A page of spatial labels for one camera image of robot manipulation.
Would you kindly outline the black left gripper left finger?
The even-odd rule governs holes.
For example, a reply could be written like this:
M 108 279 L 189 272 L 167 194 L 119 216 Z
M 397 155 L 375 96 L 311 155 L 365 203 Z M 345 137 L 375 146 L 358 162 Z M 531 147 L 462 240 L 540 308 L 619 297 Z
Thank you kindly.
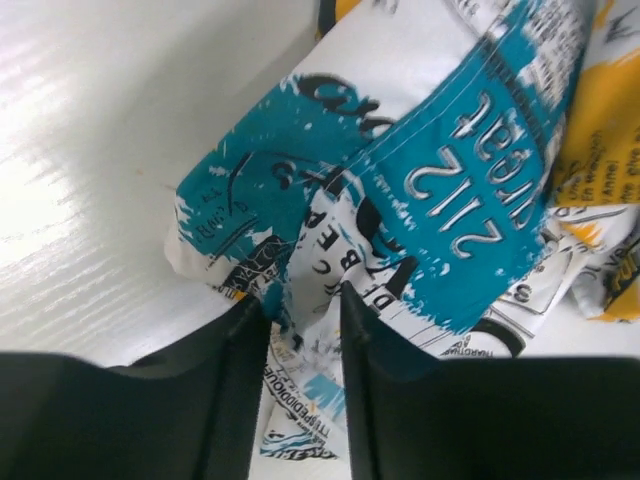
M 1 356 L 5 479 L 244 479 L 270 323 L 247 297 L 128 366 Z

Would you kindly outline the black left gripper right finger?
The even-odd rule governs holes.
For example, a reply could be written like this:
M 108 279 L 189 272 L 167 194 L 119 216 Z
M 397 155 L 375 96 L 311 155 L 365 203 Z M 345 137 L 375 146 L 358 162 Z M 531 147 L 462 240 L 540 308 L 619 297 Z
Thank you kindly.
M 632 358 L 437 360 L 350 284 L 340 299 L 355 479 L 635 479 Z

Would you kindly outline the printed white teal yellow shorts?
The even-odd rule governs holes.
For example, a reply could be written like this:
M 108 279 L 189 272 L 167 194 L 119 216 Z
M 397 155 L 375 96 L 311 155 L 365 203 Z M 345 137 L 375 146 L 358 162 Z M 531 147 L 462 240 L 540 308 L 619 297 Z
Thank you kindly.
M 173 269 L 274 324 L 260 445 L 347 453 L 344 283 L 439 359 L 572 294 L 639 316 L 635 1 L 324 1 L 321 39 L 179 184 Z

